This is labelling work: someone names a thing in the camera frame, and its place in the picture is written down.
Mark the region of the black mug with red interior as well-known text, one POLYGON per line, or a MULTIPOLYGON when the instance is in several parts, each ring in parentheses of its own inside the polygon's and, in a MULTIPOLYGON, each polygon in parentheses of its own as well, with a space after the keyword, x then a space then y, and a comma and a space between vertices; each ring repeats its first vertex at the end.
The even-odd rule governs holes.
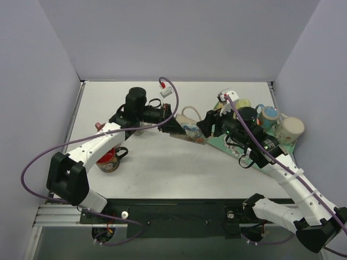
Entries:
POLYGON ((112 148, 96 162, 96 165, 103 172, 113 172, 119 167, 121 159, 127 156, 127 154, 128 148, 126 147, 112 148))

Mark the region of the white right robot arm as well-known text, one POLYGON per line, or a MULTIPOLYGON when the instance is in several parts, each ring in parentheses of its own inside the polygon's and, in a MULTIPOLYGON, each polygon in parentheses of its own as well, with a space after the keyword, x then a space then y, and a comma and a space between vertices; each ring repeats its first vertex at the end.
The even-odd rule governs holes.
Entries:
POLYGON ((197 127, 206 138, 224 135, 231 145, 241 148, 242 155, 249 156, 252 164, 274 179, 296 205, 290 209, 256 193, 243 202, 244 219, 278 224, 294 233, 308 250, 318 253, 346 230, 346 208, 337 207, 318 192, 277 139, 257 124, 254 108, 242 108, 238 113, 242 118, 234 118, 233 110, 210 110, 197 127))

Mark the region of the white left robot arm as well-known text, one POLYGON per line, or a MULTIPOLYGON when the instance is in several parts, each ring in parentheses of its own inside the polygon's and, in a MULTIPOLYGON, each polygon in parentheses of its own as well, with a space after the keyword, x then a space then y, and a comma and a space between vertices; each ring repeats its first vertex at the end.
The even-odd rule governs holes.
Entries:
POLYGON ((112 210, 107 199, 89 187, 87 173, 109 150, 126 141, 142 122, 151 124, 163 133, 184 135, 185 130, 175 119, 170 104, 154 108, 146 104, 146 90, 133 87, 117 111, 90 140, 66 154, 53 155, 47 188, 73 206, 92 210, 99 223, 110 220, 112 210))

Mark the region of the beige mug with red print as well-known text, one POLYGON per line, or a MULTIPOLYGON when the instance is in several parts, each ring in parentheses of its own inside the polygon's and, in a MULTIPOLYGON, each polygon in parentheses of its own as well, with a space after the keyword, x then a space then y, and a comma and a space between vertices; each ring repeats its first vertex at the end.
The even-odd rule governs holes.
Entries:
POLYGON ((145 129, 143 129, 143 127, 151 126, 151 125, 152 125, 151 123, 144 123, 144 122, 141 122, 140 125, 139 125, 139 127, 142 128, 142 129, 136 130, 136 131, 134 132, 133 135, 135 135, 135 136, 140 136, 140 135, 142 135, 142 134, 146 131, 145 129))

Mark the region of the pink patterned mug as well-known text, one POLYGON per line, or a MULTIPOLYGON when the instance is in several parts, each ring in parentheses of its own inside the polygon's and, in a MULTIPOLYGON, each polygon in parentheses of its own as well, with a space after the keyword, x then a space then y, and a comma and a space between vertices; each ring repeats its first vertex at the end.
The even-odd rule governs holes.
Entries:
POLYGON ((104 127, 105 123, 95 123, 95 128, 97 129, 97 131, 100 131, 103 127, 104 127))

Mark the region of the cream mug with sea print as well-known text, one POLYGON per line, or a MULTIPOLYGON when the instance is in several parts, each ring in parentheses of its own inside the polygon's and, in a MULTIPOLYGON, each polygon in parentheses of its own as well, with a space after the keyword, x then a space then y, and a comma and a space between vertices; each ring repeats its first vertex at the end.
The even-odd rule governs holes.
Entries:
POLYGON ((202 120, 200 113, 194 106, 185 106, 182 109, 181 113, 176 115, 176 120, 185 131, 185 134, 170 134, 170 137, 200 145, 205 145, 208 141, 208 138, 206 138, 202 131, 197 127, 197 121, 187 117, 184 114, 186 109, 192 109, 196 113, 198 121, 202 120))

